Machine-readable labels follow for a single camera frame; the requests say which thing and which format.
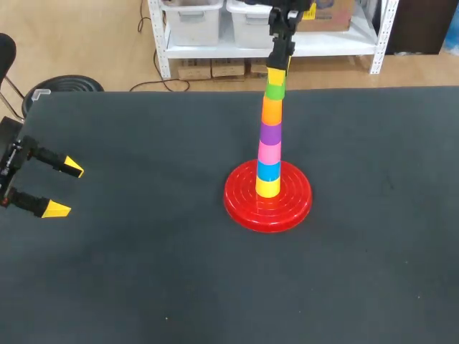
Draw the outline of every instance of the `green ring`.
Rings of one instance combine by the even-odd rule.
[[[285,83],[282,86],[277,85],[266,85],[266,97],[271,100],[282,100],[285,96]]]

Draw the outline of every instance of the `wooden floor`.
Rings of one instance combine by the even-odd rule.
[[[107,91],[126,91],[139,82],[158,80],[149,21],[137,32],[140,0],[1,0],[0,32],[17,44],[9,72],[26,92],[56,75],[82,74]],[[148,15],[146,1],[144,14]],[[293,59],[288,89],[459,85],[459,57],[390,56],[380,75],[369,75],[370,57]],[[193,82],[192,91],[262,90],[265,81]],[[183,84],[171,82],[180,90]],[[138,90],[163,91],[162,85]],[[20,109],[20,101],[4,82],[1,91]],[[8,111],[0,105],[0,117]]]

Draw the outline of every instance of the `pink ring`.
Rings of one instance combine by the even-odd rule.
[[[265,165],[274,165],[280,161],[280,144],[265,145],[260,141],[258,146],[258,160]]]

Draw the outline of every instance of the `white plastic bin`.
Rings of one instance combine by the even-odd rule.
[[[271,7],[247,5],[237,0],[227,0],[227,10],[231,12],[235,28],[236,45],[241,48],[272,48],[268,19]]]
[[[217,45],[220,9],[224,0],[207,0],[208,5],[194,5],[202,1],[183,1],[184,6],[161,2],[175,45]]]

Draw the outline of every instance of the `blue ring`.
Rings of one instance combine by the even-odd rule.
[[[257,176],[262,181],[275,181],[280,177],[280,161],[274,165],[265,165],[258,161]]]

